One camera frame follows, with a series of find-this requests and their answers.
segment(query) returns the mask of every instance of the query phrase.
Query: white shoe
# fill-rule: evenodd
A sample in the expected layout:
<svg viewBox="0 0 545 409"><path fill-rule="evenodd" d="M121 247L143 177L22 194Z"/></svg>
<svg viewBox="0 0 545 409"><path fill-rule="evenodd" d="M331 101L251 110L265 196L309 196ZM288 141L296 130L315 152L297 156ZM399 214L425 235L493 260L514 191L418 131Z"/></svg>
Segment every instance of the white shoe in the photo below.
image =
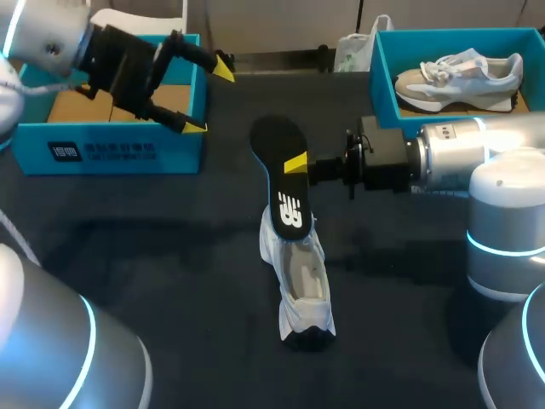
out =
<svg viewBox="0 0 545 409"><path fill-rule="evenodd" d="M395 91L403 101L427 112L439 112L453 102L508 112L513 109L512 96L517 93L522 76L519 54L493 59L468 49L403 72L395 83Z"/></svg>
<svg viewBox="0 0 545 409"><path fill-rule="evenodd" d="M314 226L302 242L283 241L273 230L269 207L263 212L261 258L274 267L280 282L280 338L298 347L318 347L336 335L324 250Z"/></svg>

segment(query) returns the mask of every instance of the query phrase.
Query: shoe box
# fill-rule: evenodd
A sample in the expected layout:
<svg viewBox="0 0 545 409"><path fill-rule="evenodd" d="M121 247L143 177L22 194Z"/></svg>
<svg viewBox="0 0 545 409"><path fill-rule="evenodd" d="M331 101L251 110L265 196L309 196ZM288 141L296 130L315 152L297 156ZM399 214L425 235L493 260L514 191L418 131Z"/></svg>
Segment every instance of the shoe box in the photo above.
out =
<svg viewBox="0 0 545 409"><path fill-rule="evenodd" d="M164 36L143 37L159 44ZM184 36L199 45L199 35ZM60 80L33 66L23 66L24 85ZM84 84L75 72L71 84ZM207 77L189 61L173 59L152 99L156 105L205 120ZM135 175L198 173L202 133L178 134L153 121L136 119L100 91L94 100L75 91L26 98L25 111L12 138L14 156L26 175Z"/></svg>
<svg viewBox="0 0 545 409"><path fill-rule="evenodd" d="M488 58L522 55L524 76L516 101L509 113L545 110L545 41L534 28L477 28L444 30L399 30L378 32L370 69L370 93L379 125L401 128L406 137L416 137L424 124L448 122L468 117L497 115L455 103L439 113L416 112L399 104L393 88L402 72L418 68L421 62L436 61L445 55L476 49Z"/></svg>

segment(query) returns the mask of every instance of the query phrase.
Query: white plastic bag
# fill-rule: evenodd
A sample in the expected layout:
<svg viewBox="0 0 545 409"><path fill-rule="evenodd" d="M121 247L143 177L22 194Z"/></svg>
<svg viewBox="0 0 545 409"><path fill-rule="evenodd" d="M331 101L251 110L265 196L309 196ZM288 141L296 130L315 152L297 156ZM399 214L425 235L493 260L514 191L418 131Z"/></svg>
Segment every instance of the white plastic bag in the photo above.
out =
<svg viewBox="0 0 545 409"><path fill-rule="evenodd" d="M335 72L369 71L376 32L391 30L392 19L381 14L373 24L371 34L350 34L341 38L335 54Z"/></svg>

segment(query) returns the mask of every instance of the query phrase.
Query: black table surface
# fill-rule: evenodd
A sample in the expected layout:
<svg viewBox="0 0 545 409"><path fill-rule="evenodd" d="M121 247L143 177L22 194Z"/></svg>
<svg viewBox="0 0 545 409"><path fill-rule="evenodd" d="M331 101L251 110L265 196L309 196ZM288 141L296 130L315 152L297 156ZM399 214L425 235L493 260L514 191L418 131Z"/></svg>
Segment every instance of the black table surface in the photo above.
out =
<svg viewBox="0 0 545 409"><path fill-rule="evenodd" d="M338 155L372 114L368 94L367 74L212 78L198 176L24 177L7 152L0 209L50 273L141 337L151 409L482 408L445 324L465 280L463 199L357 188L349 201L340 182L314 187L337 339L320 353L280 342L250 126L285 114L315 158Z"/></svg>

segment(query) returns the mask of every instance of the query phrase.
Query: teal box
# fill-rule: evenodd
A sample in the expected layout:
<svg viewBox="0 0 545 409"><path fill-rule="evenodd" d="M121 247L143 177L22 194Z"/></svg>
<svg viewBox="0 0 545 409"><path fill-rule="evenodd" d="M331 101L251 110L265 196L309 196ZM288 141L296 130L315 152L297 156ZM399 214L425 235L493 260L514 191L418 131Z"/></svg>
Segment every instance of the teal box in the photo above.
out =
<svg viewBox="0 0 545 409"><path fill-rule="evenodd" d="M370 93L382 128L401 128L414 138L424 124L468 119L468 116L429 115L404 118L399 112L393 79L418 68L422 61L466 49L489 58L507 58L519 53L524 60L520 90L531 111L545 110L545 42L534 28L477 28L455 30L399 30L376 36L370 70Z"/></svg>
<svg viewBox="0 0 545 409"><path fill-rule="evenodd" d="M159 44L164 36L142 37ZM199 45L199 35L184 36ZM25 66L24 85L36 87L59 82L46 72ZM75 73L80 84L87 74ZM186 60L173 59L162 84L191 85L188 115L205 120L206 75ZM202 134L177 134L155 123L47 124L56 94L27 97L23 117L12 140L14 155L26 175L194 174L201 158ZM66 150L78 157L57 157Z"/></svg>

